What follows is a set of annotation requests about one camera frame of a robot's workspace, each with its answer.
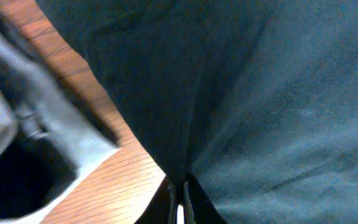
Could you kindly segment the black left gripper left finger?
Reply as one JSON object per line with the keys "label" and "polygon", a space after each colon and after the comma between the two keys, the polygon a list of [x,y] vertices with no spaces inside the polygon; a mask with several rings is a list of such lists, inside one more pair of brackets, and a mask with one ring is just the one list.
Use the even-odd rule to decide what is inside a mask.
{"label": "black left gripper left finger", "polygon": [[177,224],[177,190],[165,177],[135,224]]}

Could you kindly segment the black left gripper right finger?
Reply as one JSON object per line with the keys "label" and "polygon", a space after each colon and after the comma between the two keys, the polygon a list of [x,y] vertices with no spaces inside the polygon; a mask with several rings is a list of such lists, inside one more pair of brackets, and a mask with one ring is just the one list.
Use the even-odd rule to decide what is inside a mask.
{"label": "black left gripper right finger", "polygon": [[186,175],[183,206],[186,224],[227,224],[192,174]]}

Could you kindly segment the black t-shirt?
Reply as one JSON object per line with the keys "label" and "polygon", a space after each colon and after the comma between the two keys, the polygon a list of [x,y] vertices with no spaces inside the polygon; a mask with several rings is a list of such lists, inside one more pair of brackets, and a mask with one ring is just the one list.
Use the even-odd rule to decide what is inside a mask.
{"label": "black t-shirt", "polygon": [[39,1],[228,223],[358,223],[358,0]]}

